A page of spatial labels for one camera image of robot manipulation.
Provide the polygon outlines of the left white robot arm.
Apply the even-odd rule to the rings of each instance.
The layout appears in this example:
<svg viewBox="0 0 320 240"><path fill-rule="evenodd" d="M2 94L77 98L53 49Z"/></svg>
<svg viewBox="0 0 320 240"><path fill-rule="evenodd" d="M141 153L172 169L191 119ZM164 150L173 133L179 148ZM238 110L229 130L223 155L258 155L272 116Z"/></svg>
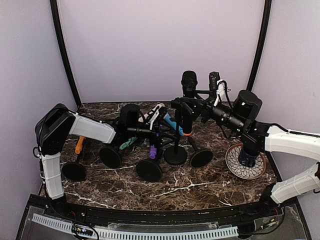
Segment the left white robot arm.
<svg viewBox="0 0 320 240"><path fill-rule="evenodd" d="M118 152L112 150L112 143L120 137L156 138L156 131L144 125L144 121L137 120L133 125L119 123L112 126L71 111L62 103L53 107L35 126L37 146L33 148L33 155L40 160L45 193L53 200L51 210L60 218L67 218L71 213L70 206L62 200L65 193L60 169L61 152L69 135L105 144L101 160L107 167L116 169L122 161Z"/></svg>

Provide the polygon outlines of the black microphone stand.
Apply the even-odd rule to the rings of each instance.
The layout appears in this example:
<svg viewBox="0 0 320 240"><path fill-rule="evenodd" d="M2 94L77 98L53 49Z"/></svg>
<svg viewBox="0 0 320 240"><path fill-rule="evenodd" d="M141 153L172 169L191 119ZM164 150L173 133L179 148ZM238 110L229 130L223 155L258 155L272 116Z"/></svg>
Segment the black microphone stand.
<svg viewBox="0 0 320 240"><path fill-rule="evenodd" d="M180 121L182 120L182 106L180 103L180 99L176 98L172 100L171 107L175 109L176 138L175 138L174 145L168 147L164 151L163 158L169 165L179 166L184 164L188 157L187 151L182 146L179 146L180 138L181 138L179 127L180 127Z"/></svg>

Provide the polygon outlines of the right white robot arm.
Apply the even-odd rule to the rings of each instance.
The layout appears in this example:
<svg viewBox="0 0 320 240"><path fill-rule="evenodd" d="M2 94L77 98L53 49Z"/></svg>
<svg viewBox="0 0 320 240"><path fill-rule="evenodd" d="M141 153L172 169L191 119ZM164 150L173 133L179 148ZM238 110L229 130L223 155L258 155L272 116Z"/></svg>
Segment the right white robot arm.
<svg viewBox="0 0 320 240"><path fill-rule="evenodd" d="M187 98L187 112L192 120L202 116L212 119L240 136L243 150L240 158L248 165L259 153L281 152L316 160L307 170L281 182L266 187L255 213L266 217L275 204L314 191L320 187L320 136L316 133L286 129L277 123L256 121L262 101L251 91L241 90L232 107L207 99Z"/></svg>

